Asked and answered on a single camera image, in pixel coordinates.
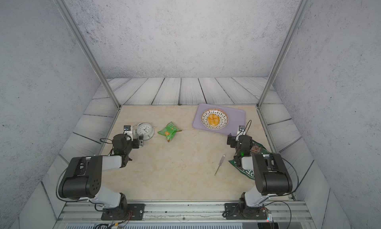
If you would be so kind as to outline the white twin-bell alarm clock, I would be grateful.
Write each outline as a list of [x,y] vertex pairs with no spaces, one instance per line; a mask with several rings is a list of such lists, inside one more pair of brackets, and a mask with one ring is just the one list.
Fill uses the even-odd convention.
[[155,134],[155,127],[149,123],[138,123],[135,129],[135,135],[137,137],[143,136],[143,141],[150,140]]

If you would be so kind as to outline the clear handle screwdriver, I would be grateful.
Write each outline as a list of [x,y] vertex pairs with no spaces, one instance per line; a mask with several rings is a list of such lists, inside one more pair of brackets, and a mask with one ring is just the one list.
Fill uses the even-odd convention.
[[217,167],[217,169],[216,169],[216,171],[215,171],[215,174],[214,174],[214,175],[217,175],[217,173],[218,173],[218,171],[219,171],[219,169],[220,169],[221,165],[223,164],[223,162],[224,162],[225,158],[226,158],[226,155],[222,155],[222,157],[221,157],[221,159],[220,159],[220,161],[219,161],[219,163],[218,163],[218,167]]

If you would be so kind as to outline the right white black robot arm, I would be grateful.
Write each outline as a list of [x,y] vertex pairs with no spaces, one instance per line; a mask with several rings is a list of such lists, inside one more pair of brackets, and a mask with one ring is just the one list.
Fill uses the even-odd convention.
[[291,176],[280,154],[269,152],[248,135],[230,134],[227,145],[235,149],[234,157],[229,163],[255,181],[255,186],[241,195],[239,213],[258,211],[269,198],[293,192]]

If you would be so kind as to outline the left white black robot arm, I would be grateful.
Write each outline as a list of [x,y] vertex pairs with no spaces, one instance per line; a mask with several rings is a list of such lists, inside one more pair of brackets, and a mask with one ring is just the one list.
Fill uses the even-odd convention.
[[133,149],[144,145],[144,136],[133,138],[127,134],[117,134],[112,139],[110,155],[72,158],[68,167],[59,177],[56,196],[64,202],[88,201],[102,207],[105,220],[122,219],[130,214],[126,196],[102,185],[102,173],[123,168],[132,159]]

